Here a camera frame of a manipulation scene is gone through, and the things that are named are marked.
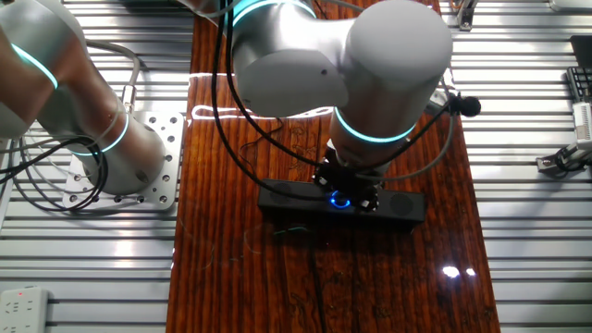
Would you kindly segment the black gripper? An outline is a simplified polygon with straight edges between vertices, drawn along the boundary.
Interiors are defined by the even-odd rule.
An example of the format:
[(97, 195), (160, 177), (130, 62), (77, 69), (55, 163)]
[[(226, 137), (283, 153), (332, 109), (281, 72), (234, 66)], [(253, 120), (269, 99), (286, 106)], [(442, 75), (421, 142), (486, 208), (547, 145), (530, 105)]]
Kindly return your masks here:
[(335, 152), (325, 152), (313, 180), (324, 191), (353, 194), (354, 206), (359, 210), (374, 212), (379, 207), (378, 191), (382, 189), (382, 183), (363, 179), (352, 167), (342, 165)]

